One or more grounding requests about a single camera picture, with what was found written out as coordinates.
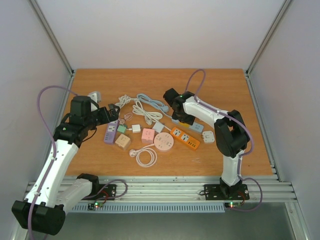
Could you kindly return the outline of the yellow cube socket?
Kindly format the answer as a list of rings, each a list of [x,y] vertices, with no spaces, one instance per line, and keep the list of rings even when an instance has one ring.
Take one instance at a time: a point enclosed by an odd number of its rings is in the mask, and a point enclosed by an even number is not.
[[[184,123],[184,122],[180,122],[180,121],[178,121],[178,124],[180,124],[180,125],[182,125],[182,126],[189,126],[190,124],[188,124],[188,123]]]

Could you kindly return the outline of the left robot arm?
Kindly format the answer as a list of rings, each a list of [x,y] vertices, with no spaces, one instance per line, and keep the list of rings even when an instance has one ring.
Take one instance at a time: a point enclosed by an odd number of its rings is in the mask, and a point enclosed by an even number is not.
[[[24,200],[16,200],[11,208],[20,226],[30,235],[33,232],[56,235],[67,212],[79,201],[100,195],[98,176],[88,173],[80,174],[63,193],[58,192],[70,162],[89,131],[118,120],[119,113],[119,106],[100,107],[89,96],[77,95],[71,100],[70,112],[54,131],[50,154],[37,181]]]

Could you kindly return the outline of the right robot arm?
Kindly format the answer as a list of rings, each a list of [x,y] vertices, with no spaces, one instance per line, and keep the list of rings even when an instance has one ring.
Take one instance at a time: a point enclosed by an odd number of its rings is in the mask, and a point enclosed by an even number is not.
[[[167,90],[163,98],[173,110],[173,119],[191,125],[198,118],[213,128],[216,146],[223,156],[220,192],[225,198],[234,197],[243,182],[242,159],[250,141],[240,112],[218,109],[192,92],[179,94],[174,88]]]

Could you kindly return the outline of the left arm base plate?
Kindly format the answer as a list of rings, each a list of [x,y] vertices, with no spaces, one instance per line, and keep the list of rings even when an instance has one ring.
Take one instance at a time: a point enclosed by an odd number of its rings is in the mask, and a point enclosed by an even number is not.
[[[116,193],[117,193],[117,185],[109,184],[106,187],[104,187],[98,195],[91,197],[88,200],[100,201],[100,200],[105,200],[106,198],[111,198],[111,200],[113,200],[113,197],[116,196]]]

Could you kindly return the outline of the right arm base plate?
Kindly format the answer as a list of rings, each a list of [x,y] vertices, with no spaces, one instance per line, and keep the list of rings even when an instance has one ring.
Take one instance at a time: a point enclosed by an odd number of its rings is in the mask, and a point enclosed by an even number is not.
[[[246,184],[233,187],[222,186],[221,184],[205,184],[204,196],[207,201],[240,201],[249,200],[249,190]]]

